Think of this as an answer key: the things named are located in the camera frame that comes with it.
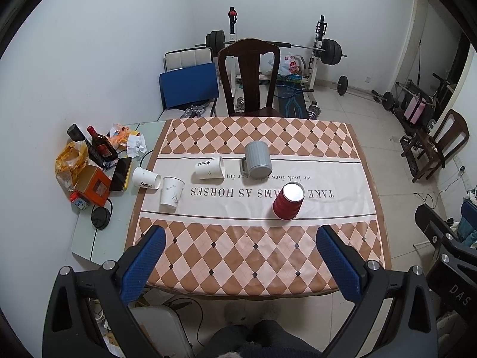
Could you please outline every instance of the smartphone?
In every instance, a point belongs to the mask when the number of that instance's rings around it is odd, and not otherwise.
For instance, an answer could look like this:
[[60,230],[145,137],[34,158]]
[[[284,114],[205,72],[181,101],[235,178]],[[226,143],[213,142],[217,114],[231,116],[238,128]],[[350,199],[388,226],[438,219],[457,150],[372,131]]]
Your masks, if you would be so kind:
[[110,191],[123,191],[127,187],[132,158],[119,159],[114,169],[113,179],[109,187]]

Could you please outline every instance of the plastic bag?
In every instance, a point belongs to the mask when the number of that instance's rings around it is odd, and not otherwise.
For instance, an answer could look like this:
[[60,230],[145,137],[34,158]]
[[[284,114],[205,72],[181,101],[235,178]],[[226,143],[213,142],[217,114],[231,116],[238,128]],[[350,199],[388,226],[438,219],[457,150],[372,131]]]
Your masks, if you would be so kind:
[[[273,59],[269,61],[269,64],[273,66]],[[297,58],[291,53],[282,55],[280,57],[280,67],[278,68],[278,73],[286,77],[290,74],[298,74],[300,72],[300,66],[297,63]]]
[[88,163],[88,147],[84,141],[69,143],[55,161],[58,182],[68,191],[74,191],[79,173]]
[[108,140],[114,149],[118,149],[119,146],[126,146],[130,134],[139,135],[139,132],[132,131],[128,126],[122,126],[121,124],[114,124],[113,129],[116,129],[116,132],[113,135],[110,132]]

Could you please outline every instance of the tiled floor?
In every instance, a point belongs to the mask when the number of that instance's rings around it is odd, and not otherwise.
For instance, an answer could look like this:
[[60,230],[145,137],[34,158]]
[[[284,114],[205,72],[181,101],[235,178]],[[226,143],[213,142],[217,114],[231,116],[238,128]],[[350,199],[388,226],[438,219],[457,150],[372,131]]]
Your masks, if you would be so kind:
[[[352,95],[340,97],[335,90],[315,87],[314,93],[321,107],[319,119],[349,123],[353,126],[363,147],[368,166],[380,195],[385,215],[388,239],[394,270],[407,271],[412,265],[426,268],[430,263],[433,247],[421,245],[418,251],[413,244],[425,241],[425,236],[414,224],[414,212],[423,203],[427,194],[436,200],[436,185],[432,181],[411,182],[411,174],[406,159],[400,156],[399,139],[404,131],[390,112],[372,100]],[[227,115],[225,101],[219,99],[218,112]],[[263,302],[240,300],[245,306],[247,322],[253,325]],[[371,334],[362,349],[362,354],[371,350],[386,318],[391,300],[386,300],[376,319]],[[204,309],[204,322],[199,339],[206,342],[213,333],[225,325],[223,307],[225,301],[200,300]],[[287,331],[310,345],[323,350],[346,320],[353,304],[335,292],[325,296],[311,296],[299,299],[278,299],[281,306],[280,324]],[[196,331],[200,321],[200,309],[190,305],[180,312],[190,342],[196,351],[200,347]]]

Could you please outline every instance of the white wall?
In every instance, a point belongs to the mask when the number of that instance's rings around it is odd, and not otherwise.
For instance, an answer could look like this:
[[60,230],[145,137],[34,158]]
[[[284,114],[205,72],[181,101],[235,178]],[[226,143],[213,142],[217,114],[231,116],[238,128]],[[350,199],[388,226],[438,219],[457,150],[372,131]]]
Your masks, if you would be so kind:
[[[460,33],[460,27],[456,22],[445,20],[431,4],[428,4],[428,13],[421,37],[421,81],[419,84],[425,93],[433,95],[439,87],[440,82],[432,76],[432,73],[444,79],[447,78],[459,46]],[[419,51],[408,76],[416,84],[418,71]]]
[[[194,0],[195,42],[224,30],[227,12],[238,12],[238,38],[260,38],[312,46],[316,22],[325,15],[326,38],[336,40],[348,58],[335,66],[320,64],[318,79],[338,80],[367,90],[389,89],[410,25],[413,0]],[[293,49],[296,53],[309,53]],[[366,77],[371,82],[365,83]]]
[[162,58],[192,44],[190,15],[189,0],[43,0],[0,60],[0,306],[36,357],[56,274],[80,269],[53,173],[66,130],[155,121]]
[[[452,108],[462,114],[470,132],[469,140],[457,155],[461,159],[462,164],[466,167],[466,174],[474,187],[477,185],[477,166],[475,165],[477,160],[477,125],[473,122],[473,115],[477,113],[477,53],[473,47],[471,47],[471,50],[473,51],[472,64],[459,96]],[[457,171],[458,169],[454,161],[451,160],[446,164],[444,169],[440,169],[436,172],[435,176],[439,191],[445,190],[459,177]],[[447,191],[441,194],[447,217],[453,217],[454,220],[460,219],[460,206],[462,205],[462,197],[465,193],[464,183],[459,179],[452,184]]]

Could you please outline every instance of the electrical outlet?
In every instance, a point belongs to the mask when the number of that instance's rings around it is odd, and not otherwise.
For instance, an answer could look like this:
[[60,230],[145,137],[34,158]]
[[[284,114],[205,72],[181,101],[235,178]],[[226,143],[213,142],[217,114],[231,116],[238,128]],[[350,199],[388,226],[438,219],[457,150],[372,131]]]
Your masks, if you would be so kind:
[[460,168],[464,166],[462,164],[462,160],[460,160],[460,157],[458,155],[454,156],[454,163],[456,164],[457,171],[459,171],[459,176],[462,179],[462,182],[464,183],[464,188],[466,191],[469,191],[474,188],[474,185],[470,182],[469,175],[467,175],[467,172],[464,170],[462,174],[460,173]]

